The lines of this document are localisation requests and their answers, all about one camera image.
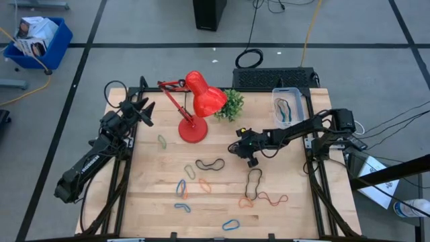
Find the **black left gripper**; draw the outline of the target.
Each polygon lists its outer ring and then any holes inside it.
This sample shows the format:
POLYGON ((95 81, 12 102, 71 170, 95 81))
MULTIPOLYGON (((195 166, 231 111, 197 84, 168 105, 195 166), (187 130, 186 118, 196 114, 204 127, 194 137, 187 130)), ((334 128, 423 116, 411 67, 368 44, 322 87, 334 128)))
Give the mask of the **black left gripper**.
POLYGON ((148 101, 148 98, 146 97, 136 102, 133 115, 129 117, 124 116, 127 131, 131 131, 132 127, 135 126, 138 122, 144 122, 147 126, 154 125, 151 117, 155 107, 155 102, 152 102, 151 104, 149 104, 147 107, 143 109, 147 101, 148 101))

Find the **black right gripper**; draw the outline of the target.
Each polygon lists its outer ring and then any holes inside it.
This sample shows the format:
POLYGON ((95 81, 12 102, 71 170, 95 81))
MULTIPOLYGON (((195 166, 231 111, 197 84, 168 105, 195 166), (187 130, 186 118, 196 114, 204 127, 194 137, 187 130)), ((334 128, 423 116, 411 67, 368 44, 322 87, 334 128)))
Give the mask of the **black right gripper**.
POLYGON ((269 140, 269 130, 263 129, 263 132, 258 133, 251 128, 240 128, 236 130, 236 135, 240 138, 228 146, 228 152, 237 155, 240 158, 250 158, 254 152, 260 151, 261 154, 269 158, 262 150, 269 140))

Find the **black rubber band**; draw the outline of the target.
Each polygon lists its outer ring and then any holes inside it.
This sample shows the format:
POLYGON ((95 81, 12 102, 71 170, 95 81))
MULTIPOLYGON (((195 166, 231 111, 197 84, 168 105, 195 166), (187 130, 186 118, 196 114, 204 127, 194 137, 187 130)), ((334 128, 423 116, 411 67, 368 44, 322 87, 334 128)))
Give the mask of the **black rubber band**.
POLYGON ((195 161, 195 165, 198 169, 204 171, 220 171, 225 166, 224 159, 216 159, 212 163, 205 164, 202 160, 198 159, 195 161))
POLYGON ((248 172, 248 174, 247 174, 247 182, 246 182, 246 185, 245 185, 245 192, 244 192, 244 195, 245 195, 245 198, 248 198, 248 199, 250 199, 251 201, 254 201, 254 200, 256 200, 257 199, 257 197, 258 197, 258 188, 259 188, 259 185, 261 184, 261 178, 263 177, 263 171, 260 169, 260 168, 254 168, 254 169, 251 169, 249 172, 248 172), (249 195, 248 195, 248 186, 249 186, 249 184, 251 183, 251 174, 254 172, 254 171, 258 171, 259 172, 259 176, 258 176, 258 180, 257 180, 257 185, 255 186, 255 189, 254 189, 254 193, 255 193, 255 195, 253 196, 253 197, 250 197, 249 195))

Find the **red rubber band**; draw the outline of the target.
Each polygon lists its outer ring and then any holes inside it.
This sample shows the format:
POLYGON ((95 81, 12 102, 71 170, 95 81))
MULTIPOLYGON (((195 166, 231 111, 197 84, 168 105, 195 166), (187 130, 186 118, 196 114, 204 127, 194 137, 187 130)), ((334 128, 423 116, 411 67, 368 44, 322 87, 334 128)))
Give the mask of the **red rubber band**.
POLYGON ((285 194, 282 194, 278 200, 271 200, 270 196, 266 192, 259 192, 257 194, 258 199, 266 200, 269 202, 271 206, 278 206, 282 202, 287 202, 289 200, 288 196, 285 194))

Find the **clear plastic bin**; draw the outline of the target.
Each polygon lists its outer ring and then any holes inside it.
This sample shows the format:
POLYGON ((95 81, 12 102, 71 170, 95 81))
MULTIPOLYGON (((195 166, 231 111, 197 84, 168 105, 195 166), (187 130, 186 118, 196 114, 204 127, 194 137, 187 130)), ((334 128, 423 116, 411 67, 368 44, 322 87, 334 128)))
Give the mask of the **clear plastic bin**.
POLYGON ((295 87, 275 88, 272 90, 272 108, 274 124, 277 128, 285 129, 305 119, 304 106, 302 103, 302 93, 295 87), (292 110, 292 121, 282 122, 282 117, 278 108, 278 101, 286 99, 292 110))

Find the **blue wheeled floor bin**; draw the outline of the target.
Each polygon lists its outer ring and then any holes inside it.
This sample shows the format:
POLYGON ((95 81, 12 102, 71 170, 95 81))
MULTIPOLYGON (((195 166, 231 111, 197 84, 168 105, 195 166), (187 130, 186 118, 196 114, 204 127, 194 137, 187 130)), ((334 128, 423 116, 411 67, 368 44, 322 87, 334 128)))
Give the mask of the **blue wheeled floor bin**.
POLYGON ((71 43, 73 34, 69 27, 65 24, 65 20, 61 17, 47 17, 54 23, 58 24, 58 30, 54 38, 47 47, 44 56, 25 56, 23 52, 16 47, 16 37, 7 45, 4 57, 10 58, 19 66, 25 69, 49 69, 55 70, 58 68, 68 45, 71 43))

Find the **green plant in white pot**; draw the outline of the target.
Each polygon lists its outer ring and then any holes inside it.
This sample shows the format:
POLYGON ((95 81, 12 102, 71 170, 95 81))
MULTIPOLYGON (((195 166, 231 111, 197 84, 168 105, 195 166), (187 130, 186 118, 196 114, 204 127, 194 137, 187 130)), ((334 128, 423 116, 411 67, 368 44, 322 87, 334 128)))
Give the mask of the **green plant in white pot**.
POLYGON ((214 116, 218 120, 227 119, 229 122, 233 122, 241 115, 244 97, 239 91, 234 89, 226 89, 224 93, 227 96, 227 102, 214 116))

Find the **red desk lamp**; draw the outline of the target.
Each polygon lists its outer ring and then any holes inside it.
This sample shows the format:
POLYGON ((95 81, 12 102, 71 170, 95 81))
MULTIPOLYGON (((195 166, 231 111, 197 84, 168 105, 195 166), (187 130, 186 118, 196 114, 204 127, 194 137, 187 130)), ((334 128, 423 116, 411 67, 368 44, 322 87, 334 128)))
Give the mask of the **red desk lamp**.
POLYGON ((177 81, 158 81, 157 85, 183 116, 178 126, 178 132, 187 143, 198 143, 205 139, 208 133, 205 117, 220 111, 228 100, 221 89, 209 86, 199 71, 191 71, 185 76, 185 79, 177 81), (189 113, 185 106, 180 106, 171 95, 172 92, 181 91, 193 94, 194 114, 189 113))

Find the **black computer tower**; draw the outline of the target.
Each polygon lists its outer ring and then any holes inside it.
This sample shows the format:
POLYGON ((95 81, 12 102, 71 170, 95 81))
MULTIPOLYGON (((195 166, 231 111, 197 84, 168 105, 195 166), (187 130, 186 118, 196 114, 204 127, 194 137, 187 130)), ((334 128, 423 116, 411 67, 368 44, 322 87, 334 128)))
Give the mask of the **black computer tower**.
POLYGON ((227 0, 193 0, 196 28, 216 32, 227 0))

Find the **black power supply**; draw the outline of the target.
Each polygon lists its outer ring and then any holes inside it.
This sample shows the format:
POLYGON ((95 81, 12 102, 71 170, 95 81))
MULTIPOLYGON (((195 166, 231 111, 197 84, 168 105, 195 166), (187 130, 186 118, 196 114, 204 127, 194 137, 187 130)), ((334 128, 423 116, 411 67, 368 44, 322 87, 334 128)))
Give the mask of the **black power supply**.
POLYGON ((356 149, 358 151, 364 151, 368 147, 363 141, 359 140, 358 138, 354 137, 353 135, 349 135, 346 138, 346 140, 347 140, 347 144, 350 147, 353 147, 354 149, 356 149))

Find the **grey metal table foot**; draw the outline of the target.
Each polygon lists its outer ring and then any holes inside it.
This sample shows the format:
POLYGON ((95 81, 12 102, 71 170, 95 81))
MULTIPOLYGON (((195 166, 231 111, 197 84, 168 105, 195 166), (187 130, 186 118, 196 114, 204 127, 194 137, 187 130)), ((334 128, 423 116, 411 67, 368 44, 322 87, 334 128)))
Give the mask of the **grey metal table foot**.
POLYGON ((70 6, 66 1, 57 0, 7 0, 7 3, 14 7, 24 7, 30 9, 70 9, 70 6))
POLYGON ((0 87, 26 90, 28 88, 28 82, 16 79, 0 79, 0 87))

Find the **black equipment base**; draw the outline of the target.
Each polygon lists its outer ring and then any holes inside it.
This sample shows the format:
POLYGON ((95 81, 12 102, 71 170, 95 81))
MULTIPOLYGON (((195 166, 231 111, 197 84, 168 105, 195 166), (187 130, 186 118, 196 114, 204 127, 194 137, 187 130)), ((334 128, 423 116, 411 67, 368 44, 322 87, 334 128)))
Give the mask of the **black equipment base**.
POLYGON ((10 111, 0 110, 0 134, 6 129, 7 125, 11 122, 10 111))

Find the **black diagonal beam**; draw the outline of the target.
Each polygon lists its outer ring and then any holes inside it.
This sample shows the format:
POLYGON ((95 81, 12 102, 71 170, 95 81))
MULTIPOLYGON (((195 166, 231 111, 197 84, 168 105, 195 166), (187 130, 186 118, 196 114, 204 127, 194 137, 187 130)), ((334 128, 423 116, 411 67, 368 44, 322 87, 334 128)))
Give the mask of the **black diagonal beam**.
POLYGON ((430 154, 350 180, 352 190, 430 171, 430 154))

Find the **dark grey side table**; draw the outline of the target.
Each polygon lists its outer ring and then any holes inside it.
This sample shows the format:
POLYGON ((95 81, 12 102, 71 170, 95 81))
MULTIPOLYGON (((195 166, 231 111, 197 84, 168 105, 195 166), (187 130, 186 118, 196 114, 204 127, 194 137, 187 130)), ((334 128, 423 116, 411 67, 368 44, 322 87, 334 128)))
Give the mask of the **dark grey side table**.
MULTIPOLYGON (((423 197, 422 175, 400 179, 394 196, 401 200, 423 197)), ((429 237, 425 232, 424 218, 401 218, 395 214, 394 201, 383 208, 359 190, 353 191, 361 229, 366 237, 390 241, 425 242, 429 237)))

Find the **black metal table frame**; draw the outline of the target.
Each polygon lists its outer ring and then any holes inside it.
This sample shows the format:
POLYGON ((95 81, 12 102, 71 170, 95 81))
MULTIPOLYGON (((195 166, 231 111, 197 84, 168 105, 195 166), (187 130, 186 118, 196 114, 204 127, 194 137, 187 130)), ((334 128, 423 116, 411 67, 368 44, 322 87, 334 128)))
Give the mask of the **black metal table frame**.
POLYGON ((236 130, 250 126, 263 130, 272 125, 271 90, 243 88, 245 104, 242 116, 235 122, 220 122, 209 118, 209 132, 197 144, 187 143, 179 137, 177 125, 180 116, 176 108, 162 93, 146 89, 144 95, 156 103, 154 126, 140 123, 134 132, 133 156, 130 161, 110 161, 90 186, 85 223, 92 223, 103 208, 112 181, 124 185, 118 200, 112 206, 110 223, 95 232, 79 233, 82 242, 108 242, 114 239, 155 241, 268 241, 304 239, 335 239, 344 242, 361 238, 361 229, 352 198, 349 178, 340 151, 332 151, 331 159, 322 166, 326 182, 331 186, 331 201, 343 219, 335 222, 322 200, 312 190, 304 173, 306 151, 302 140, 295 140, 279 151, 272 159, 259 158, 263 171, 259 192, 266 192, 271 200, 285 194, 289 200, 278 206, 256 199, 252 208, 239 208, 238 201, 245 197, 247 163, 228 152, 228 145, 237 139, 236 130), (163 149, 158 141, 161 134, 167 141, 163 149), (224 159, 220 171, 204 171, 195 165, 224 159), (184 171, 191 165, 196 178, 191 180, 184 171), (212 187, 205 193, 198 180, 205 179, 212 187), (176 196, 178 182, 184 179, 188 198, 176 196), (186 203, 191 212, 174 208, 175 203, 186 203), (241 226, 223 231, 222 225, 237 219, 241 226))

